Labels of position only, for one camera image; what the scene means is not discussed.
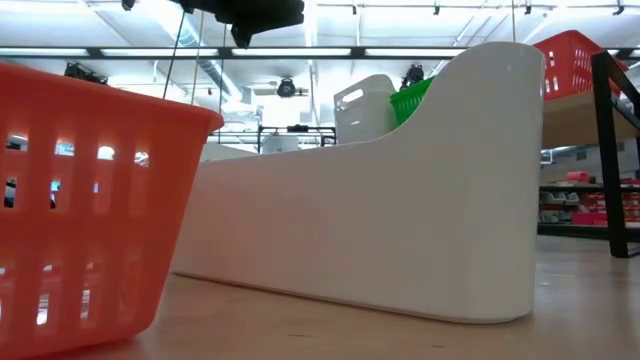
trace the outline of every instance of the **ceiling light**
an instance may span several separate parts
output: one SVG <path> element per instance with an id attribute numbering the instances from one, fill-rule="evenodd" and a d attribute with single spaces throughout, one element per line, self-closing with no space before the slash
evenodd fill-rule
<path id="1" fill-rule="evenodd" d="M 105 56 L 124 56 L 124 57 L 171 57 L 174 49 L 102 49 Z M 216 49 L 200 49 L 199 56 L 217 56 Z M 178 48 L 175 50 L 176 57 L 194 57 L 198 56 L 197 48 Z"/>
<path id="2" fill-rule="evenodd" d="M 366 49 L 366 56 L 388 56 L 388 57 L 444 57 L 453 58 L 460 55 L 465 49 Z"/>
<path id="3" fill-rule="evenodd" d="M 235 56 L 349 56 L 351 49 L 306 48 L 306 49 L 233 49 Z"/>
<path id="4" fill-rule="evenodd" d="M 5 56 L 88 56 L 86 49 L 65 48 L 0 48 L 0 55 Z"/>

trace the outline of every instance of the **floor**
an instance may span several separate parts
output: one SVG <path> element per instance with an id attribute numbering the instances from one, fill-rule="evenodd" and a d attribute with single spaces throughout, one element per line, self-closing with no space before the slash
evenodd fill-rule
<path id="1" fill-rule="evenodd" d="M 170 276 L 137 338 L 59 359 L 638 359 L 640 258 L 540 237 L 534 313 L 454 325 Z"/>

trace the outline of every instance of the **ceiling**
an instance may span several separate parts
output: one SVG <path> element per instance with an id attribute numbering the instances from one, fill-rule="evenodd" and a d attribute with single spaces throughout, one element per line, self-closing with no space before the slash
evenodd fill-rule
<path id="1" fill-rule="evenodd" d="M 309 0 L 305 24 L 256 35 L 252 46 L 472 46 L 512 41 L 514 34 L 516 41 L 532 44 L 570 29 L 579 30 L 603 47 L 640 45 L 640 0 L 625 0 L 626 9 L 619 16 L 612 15 L 617 8 L 615 0 L 516 0 L 513 19 L 509 0 L 438 2 L 440 14 L 436 16 L 434 1 L 427 0 Z M 525 15 L 527 3 L 532 11 Z M 165 0 L 140 0 L 131 12 L 122 10 L 120 0 L 0 0 L 0 46 L 172 47 L 181 14 L 178 5 Z M 234 46 L 223 24 L 211 14 L 201 16 L 196 11 L 187 20 L 196 34 L 202 34 L 203 46 Z M 14 61 L 59 74 L 66 66 L 63 60 Z M 170 67 L 166 60 L 81 63 L 108 76 L 112 86 L 152 96 L 162 96 Z M 313 79 L 316 115 L 309 116 L 313 111 L 304 114 L 303 104 L 300 119 L 330 124 L 333 94 L 377 73 L 389 75 L 399 86 L 413 63 L 422 64 L 427 74 L 444 65 L 440 61 L 410 60 L 221 61 L 217 66 L 230 81 L 241 90 L 253 89 L 249 92 L 254 96 L 249 100 L 253 108 L 220 109 L 222 97 L 211 78 L 194 61 L 178 60 L 171 71 L 167 97 L 190 102 L 193 96 L 196 104 L 223 111 L 231 123 L 253 127 L 255 105 L 278 101 L 276 96 L 264 94 L 281 77 L 292 77 L 296 86 L 303 88 L 310 88 Z M 310 109 L 310 99 L 304 101 Z M 283 112 L 289 107 L 269 106 Z"/>

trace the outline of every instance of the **orange plastic basket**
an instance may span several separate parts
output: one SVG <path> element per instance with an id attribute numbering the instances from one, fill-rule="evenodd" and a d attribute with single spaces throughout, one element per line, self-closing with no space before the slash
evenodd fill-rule
<path id="1" fill-rule="evenodd" d="M 545 100 L 591 90 L 591 56 L 602 51 L 598 44 L 576 30 L 569 30 L 533 46 L 544 53 L 547 61 L 544 76 Z M 628 69 L 620 62 L 618 65 L 623 71 Z M 611 90 L 620 95 L 620 89 L 613 82 Z"/>
<path id="2" fill-rule="evenodd" d="M 0 207 L 0 359 L 139 333 L 155 316 L 202 145 L 222 118 L 1 63 L 0 84 L 0 137 L 28 141 L 0 148 L 1 189 L 16 184 L 13 207 Z"/>

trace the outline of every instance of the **green basket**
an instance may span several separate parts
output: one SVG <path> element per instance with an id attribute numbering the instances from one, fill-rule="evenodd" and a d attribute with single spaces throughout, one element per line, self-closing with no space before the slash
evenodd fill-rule
<path id="1" fill-rule="evenodd" d="M 416 111 L 433 79 L 435 79 L 435 76 L 391 95 L 391 105 L 393 105 L 393 112 L 396 114 L 398 126 L 407 121 Z"/>

